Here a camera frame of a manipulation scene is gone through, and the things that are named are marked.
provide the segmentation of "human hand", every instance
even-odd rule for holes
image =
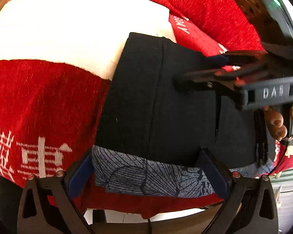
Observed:
[[[287,129],[283,125],[284,119],[282,114],[273,110],[271,106],[265,106],[263,110],[266,125],[271,136],[277,141],[281,141],[287,134]],[[293,107],[290,110],[290,116],[293,119]]]

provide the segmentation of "black line pattern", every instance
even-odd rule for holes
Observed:
[[[273,168],[273,162],[258,169],[256,164],[232,169],[243,176],[255,177]],[[214,193],[204,172],[190,168],[150,161],[133,155],[93,146],[92,163],[95,185],[106,192],[196,198]]]

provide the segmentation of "black fabric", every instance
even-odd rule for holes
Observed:
[[[178,93],[172,76],[212,68],[200,52],[166,38],[131,33],[120,57],[96,145],[163,163],[192,167],[208,148],[229,168],[255,162],[252,111],[221,97],[217,139],[214,91]],[[270,158],[275,141],[268,139]]]
[[[0,220],[10,234],[17,233],[19,204],[23,189],[0,176]]]

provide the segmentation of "screw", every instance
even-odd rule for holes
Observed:
[[[27,177],[28,180],[33,180],[34,178],[35,178],[35,175],[34,175],[34,174],[30,174],[30,175]]]
[[[58,178],[61,178],[65,175],[65,171],[57,171],[55,174]]]
[[[209,88],[212,88],[212,87],[213,87],[213,84],[212,84],[211,82],[207,82],[207,86],[208,86]]]
[[[264,181],[269,181],[269,177],[267,176],[267,175],[262,175],[262,179],[264,180]]]
[[[239,178],[241,174],[239,172],[232,172],[232,176],[235,178]]]

